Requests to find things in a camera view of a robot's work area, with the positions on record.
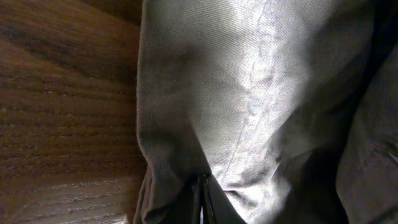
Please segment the grey shorts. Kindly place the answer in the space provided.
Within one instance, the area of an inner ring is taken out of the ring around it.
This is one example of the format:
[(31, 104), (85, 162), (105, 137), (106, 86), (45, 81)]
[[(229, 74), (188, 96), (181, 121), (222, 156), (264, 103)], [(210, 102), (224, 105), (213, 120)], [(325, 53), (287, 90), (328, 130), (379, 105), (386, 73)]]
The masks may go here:
[(246, 223), (396, 223), (397, 2), (145, 1), (137, 140), (134, 223), (202, 175)]

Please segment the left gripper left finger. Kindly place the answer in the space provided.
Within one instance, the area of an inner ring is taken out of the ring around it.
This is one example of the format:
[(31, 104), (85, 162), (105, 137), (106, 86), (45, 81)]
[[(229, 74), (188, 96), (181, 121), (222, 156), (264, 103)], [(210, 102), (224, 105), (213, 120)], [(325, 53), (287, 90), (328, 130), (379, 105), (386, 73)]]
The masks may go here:
[(199, 176), (190, 179), (174, 201), (161, 224), (200, 224), (201, 187)]

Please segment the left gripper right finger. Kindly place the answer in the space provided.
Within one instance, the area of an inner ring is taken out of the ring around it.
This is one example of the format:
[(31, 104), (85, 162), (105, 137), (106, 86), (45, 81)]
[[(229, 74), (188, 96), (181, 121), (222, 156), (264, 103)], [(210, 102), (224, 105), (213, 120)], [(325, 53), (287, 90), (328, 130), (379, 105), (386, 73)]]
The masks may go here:
[(204, 224), (245, 224), (212, 175), (201, 176), (201, 205)]

